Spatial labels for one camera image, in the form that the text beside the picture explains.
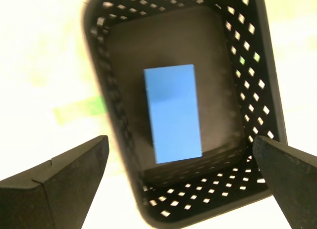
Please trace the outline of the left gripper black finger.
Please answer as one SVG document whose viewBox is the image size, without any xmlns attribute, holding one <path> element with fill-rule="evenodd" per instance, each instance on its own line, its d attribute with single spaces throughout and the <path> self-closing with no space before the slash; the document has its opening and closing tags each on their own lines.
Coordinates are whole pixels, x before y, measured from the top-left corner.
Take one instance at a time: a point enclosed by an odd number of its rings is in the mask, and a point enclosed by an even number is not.
<svg viewBox="0 0 317 229">
<path fill-rule="evenodd" d="M 98 136 L 0 182 L 2 229 L 80 229 L 104 175 L 107 136 Z"/>
<path fill-rule="evenodd" d="M 268 137 L 257 136 L 253 155 L 293 229 L 317 227 L 317 158 Z"/>
</svg>

